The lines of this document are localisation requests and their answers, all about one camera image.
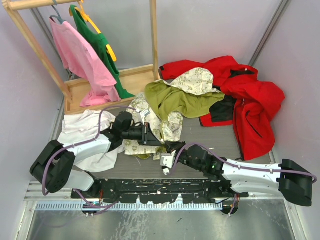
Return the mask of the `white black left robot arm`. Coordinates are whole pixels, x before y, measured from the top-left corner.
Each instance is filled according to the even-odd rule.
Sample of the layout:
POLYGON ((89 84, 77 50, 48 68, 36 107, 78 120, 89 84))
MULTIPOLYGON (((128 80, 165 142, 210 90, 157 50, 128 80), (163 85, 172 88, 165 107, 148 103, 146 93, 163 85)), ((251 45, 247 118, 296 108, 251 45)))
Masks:
POLYGON ((88 198, 95 198, 100 193, 100 185, 88 172, 77 172, 73 167, 94 155, 116 150, 124 140, 137 141, 140 146, 164 145, 164 140, 156 137, 148 121, 134 122, 131 113, 122 111, 109 127, 99 127, 93 138, 70 145, 50 141, 30 167, 30 174, 41 183, 44 196, 68 186, 81 190, 88 198))

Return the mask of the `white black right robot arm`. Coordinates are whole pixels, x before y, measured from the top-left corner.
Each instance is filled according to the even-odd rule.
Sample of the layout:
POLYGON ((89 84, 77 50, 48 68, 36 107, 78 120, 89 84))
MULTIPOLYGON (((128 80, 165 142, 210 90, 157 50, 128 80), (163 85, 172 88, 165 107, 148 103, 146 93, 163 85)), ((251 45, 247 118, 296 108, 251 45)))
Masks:
POLYGON ((174 172, 178 164, 201 172, 218 187, 218 195, 232 198, 248 193, 284 197, 288 202, 310 207, 313 184, 317 178, 290 159, 281 163, 256 164, 218 156, 211 149, 185 142, 165 143, 166 152, 160 155, 165 175, 174 172))

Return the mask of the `olive green jacket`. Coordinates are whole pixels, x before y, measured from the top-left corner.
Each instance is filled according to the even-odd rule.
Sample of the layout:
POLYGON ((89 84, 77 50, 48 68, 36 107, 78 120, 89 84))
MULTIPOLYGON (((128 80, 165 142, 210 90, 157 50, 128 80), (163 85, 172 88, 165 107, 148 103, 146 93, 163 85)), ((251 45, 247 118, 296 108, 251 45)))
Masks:
POLYGON ((148 122, 153 134, 162 143, 181 139, 183 119, 199 118, 210 112, 212 105, 221 102, 225 95, 213 86, 214 75, 207 69, 196 67, 175 77, 146 85, 130 103, 127 112, 133 120, 148 122), (150 114, 140 115, 145 109, 150 114))

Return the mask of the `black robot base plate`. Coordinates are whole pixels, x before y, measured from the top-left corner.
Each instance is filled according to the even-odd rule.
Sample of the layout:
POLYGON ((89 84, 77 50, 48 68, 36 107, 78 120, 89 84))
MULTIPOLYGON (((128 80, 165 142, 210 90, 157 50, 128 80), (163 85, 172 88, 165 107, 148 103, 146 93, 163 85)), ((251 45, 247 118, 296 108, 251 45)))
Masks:
POLYGON ((87 200, 101 199, 104 203, 154 204, 174 203, 182 197, 183 204, 218 203, 231 199, 236 192, 228 180, 209 179, 98 179, 88 191, 80 192, 87 200))

